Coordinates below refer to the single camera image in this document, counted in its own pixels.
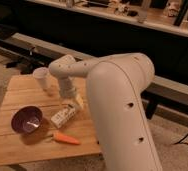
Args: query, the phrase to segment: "wooden table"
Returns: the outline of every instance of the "wooden table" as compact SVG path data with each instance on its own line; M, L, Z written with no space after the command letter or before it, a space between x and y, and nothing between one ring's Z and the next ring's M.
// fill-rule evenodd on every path
M90 119L86 100L85 110L74 116L61 131L74 136L81 145L69 145L48 141L45 137L56 130L50 121L60 108L57 80L49 78L48 93L43 91L31 75L13 76L0 108L0 165L58 159L71 156L99 154L95 130ZM85 98L85 80L75 79L75 85ZM20 135L11 128L16 111L25 106L37 106L43 111L41 126L29 135Z

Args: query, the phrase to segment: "shelving unit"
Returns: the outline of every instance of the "shelving unit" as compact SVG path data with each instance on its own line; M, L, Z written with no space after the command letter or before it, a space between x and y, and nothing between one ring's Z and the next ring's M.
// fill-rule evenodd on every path
M182 25L181 27L174 26L173 22L175 18L167 17L164 14L163 9L155 9L149 8L145 10L146 19L143 22L139 22L139 17L129 17L126 15L114 14L115 8L118 6L117 4L109 3L109 7L84 7L84 1L81 0L77 2L73 7L66 7L65 2L59 2L58 0L27 0L33 3L52 6L60 9L65 9L69 11L74 11L78 13L88 14L96 17L101 17L105 19L110 19L118 22L128 23L135 26L140 26L144 28L150 28L158 31L163 31L171 34L180 35L183 37L188 37L188 26ZM130 6L131 9L136 9L140 12L142 11L142 7L139 6Z

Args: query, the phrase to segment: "table leg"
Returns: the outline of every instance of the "table leg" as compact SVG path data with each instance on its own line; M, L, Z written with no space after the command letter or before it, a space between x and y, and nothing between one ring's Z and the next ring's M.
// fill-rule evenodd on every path
M12 168L13 170L16 171L27 171L27 169L25 169L24 167L20 166L19 164L12 164L12 165L8 165L10 168Z

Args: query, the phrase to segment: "small bowl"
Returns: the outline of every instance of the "small bowl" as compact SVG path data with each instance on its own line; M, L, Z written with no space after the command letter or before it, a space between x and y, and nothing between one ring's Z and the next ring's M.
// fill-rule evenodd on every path
M42 111L35 106L20 109L12 118L12 129L20 134L35 131L42 121Z

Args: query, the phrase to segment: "screw hole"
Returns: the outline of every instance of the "screw hole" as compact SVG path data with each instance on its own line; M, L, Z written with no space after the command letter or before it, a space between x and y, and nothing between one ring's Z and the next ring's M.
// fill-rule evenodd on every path
M134 104L133 103L128 103L128 106L131 108L131 107L134 106Z
M139 143L142 143L144 141L144 137L139 138Z

